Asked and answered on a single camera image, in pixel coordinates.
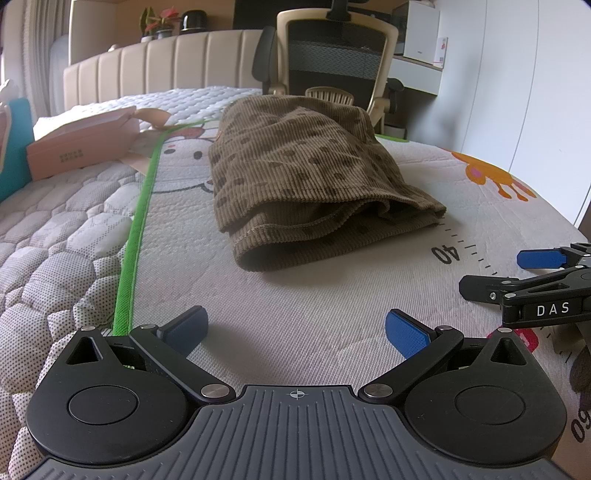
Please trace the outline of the black round speaker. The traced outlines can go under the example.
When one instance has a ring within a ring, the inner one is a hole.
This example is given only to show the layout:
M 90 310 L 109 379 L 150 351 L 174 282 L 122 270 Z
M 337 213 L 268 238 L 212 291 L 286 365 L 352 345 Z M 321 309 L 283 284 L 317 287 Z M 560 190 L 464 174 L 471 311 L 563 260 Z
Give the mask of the black round speaker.
M 188 10 L 180 18 L 180 35 L 208 31 L 208 16 L 204 10 Z

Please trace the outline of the beige black office chair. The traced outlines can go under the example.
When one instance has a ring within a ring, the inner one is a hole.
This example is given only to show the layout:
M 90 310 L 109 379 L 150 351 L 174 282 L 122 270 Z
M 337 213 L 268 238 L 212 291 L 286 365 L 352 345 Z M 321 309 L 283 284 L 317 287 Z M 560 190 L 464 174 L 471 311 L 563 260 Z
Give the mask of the beige black office chair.
M 390 68 L 399 38 L 396 26 L 349 10 L 347 1 L 329 8 L 283 10 L 263 28 L 252 76 L 271 95 L 297 95 L 366 110 L 377 132 L 397 109 L 403 83 Z

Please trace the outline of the beige padded headboard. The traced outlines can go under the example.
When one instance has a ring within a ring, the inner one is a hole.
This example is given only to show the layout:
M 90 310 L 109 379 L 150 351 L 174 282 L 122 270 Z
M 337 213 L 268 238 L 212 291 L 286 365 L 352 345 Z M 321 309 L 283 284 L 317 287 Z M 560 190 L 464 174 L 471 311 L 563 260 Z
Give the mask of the beige padded headboard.
M 261 35 L 259 30 L 195 33 L 95 55 L 65 69 L 64 108 L 175 88 L 259 88 L 252 65 Z

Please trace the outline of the white box on desk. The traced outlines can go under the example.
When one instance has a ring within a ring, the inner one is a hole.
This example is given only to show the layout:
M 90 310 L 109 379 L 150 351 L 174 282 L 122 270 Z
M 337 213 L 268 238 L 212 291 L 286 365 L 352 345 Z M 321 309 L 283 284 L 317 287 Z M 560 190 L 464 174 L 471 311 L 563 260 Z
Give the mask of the white box on desk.
M 406 1 L 393 11 L 393 20 L 403 57 L 444 68 L 448 40 L 440 36 L 440 9 L 434 1 Z

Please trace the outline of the teal cushion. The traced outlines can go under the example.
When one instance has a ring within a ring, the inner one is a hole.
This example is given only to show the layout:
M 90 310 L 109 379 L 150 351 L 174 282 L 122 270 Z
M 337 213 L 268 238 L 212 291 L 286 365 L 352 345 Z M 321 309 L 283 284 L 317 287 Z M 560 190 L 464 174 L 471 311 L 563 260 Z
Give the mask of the teal cushion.
M 27 147 L 33 141 L 29 101 L 26 98 L 17 98 L 2 105 L 0 201 L 4 201 L 31 181 Z

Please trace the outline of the white waste bin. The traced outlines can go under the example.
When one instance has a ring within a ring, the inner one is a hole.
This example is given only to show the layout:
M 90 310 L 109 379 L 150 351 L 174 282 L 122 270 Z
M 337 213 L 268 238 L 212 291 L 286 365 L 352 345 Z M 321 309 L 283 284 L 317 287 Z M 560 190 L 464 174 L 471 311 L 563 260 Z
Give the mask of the white waste bin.
M 383 128 L 383 134 L 388 137 L 400 139 L 401 141 L 407 140 L 407 130 L 403 127 L 385 124 Z

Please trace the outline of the white desk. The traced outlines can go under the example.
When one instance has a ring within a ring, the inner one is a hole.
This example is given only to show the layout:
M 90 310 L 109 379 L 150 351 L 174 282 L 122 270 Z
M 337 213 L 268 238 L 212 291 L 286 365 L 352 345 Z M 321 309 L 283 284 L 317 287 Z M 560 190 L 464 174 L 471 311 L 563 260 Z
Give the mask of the white desk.
M 442 69 L 431 64 L 394 56 L 389 77 L 398 79 L 407 89 L 438 96 L 442 74 Z

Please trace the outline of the pink cardboard box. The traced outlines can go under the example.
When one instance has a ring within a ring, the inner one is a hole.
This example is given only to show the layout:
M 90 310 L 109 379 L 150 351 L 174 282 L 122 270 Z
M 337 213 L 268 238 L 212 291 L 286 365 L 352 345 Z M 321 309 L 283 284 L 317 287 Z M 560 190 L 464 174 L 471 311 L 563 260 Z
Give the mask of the pink cardboard box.
M 33 142 L 26 149 L 32 180 L 120 159 L 139 135 L 135 112 L 128 107 L 83 118 Z

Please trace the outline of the potted red flower plant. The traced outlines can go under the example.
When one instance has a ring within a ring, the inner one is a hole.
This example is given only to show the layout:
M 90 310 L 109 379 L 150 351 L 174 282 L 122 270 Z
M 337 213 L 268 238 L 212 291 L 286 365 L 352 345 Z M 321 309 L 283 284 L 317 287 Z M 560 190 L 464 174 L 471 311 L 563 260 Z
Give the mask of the potted red flower plant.
M 173 35 L 180 14 L 174 7 L 156 13 L 152 7 L 146 7 L 139 18 L 141 41 L 169 38 Z

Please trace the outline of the grey window curtain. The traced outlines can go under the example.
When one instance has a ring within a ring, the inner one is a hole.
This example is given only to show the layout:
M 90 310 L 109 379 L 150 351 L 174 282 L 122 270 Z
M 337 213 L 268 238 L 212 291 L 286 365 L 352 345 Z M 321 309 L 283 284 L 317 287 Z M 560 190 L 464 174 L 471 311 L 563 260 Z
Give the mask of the grey window curtain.
M 69 33 L 70 6 L 69 1 L 1 3 L 1 80 L 16 85 L 36 119 L 55 113 L 50 53 Z

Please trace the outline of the cartoon print play mat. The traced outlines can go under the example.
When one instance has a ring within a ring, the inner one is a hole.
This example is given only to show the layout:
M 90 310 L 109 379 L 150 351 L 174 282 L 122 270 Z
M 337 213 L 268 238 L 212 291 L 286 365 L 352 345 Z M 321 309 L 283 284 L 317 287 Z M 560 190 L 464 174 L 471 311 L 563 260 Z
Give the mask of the cartoon print play mat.
M 484 337 L 500 325 L 500 309 L 464 300 L 463 276 L 519 277 L 520 251 L 583 240 L 517 181 L 480 186 L 452 153 L 384 138 L 405 179 L 445 204 L 440 223 L 337 258 L 250 273 L 216 226 L 207 156 L 216 130 L 207 121 L 140 136 L 156 166 L 140 191 L 114 331 L 162 324 L 200 305 L 209 332 L 190 358 L 235 388 L 362 386 L 401 360 L 385 335 L 394 308 Z

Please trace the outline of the brown corduroy dotted garment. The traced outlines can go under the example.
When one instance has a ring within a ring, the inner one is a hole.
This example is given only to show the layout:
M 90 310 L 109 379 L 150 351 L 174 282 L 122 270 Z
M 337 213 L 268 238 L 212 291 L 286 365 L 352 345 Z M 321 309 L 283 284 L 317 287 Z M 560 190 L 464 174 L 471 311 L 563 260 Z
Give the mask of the brown corduroy dotted garment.
M 224 111 L 208 157 L 217 226 L 245 271 L 345 255 L 446 212 L 406 182 L 359 107 L 245 97 Z

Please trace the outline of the white quilted mattress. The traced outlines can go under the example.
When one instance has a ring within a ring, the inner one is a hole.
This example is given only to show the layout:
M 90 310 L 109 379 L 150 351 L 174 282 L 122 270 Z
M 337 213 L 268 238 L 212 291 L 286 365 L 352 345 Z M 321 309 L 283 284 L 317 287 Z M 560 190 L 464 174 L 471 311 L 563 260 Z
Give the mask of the white quilted mattress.
M 208 149 L 223 110 L 247 88 L 212 86 L 128 95 L 41 118 L 37 137 L 122 108 L 157 108 L 185 131 L 166 142 L 140 256 L 136 323 L 200 304 L 226 322 L 259 276 L 233 261 L 213 214 Z M 104 161 L 32 182 L 1 204 L 1 475 L 40 460 L 25 426 L 30 399 L 74 332 L 111 329 L 126 243 L 158 132 L 142 123 L 137 164 Z

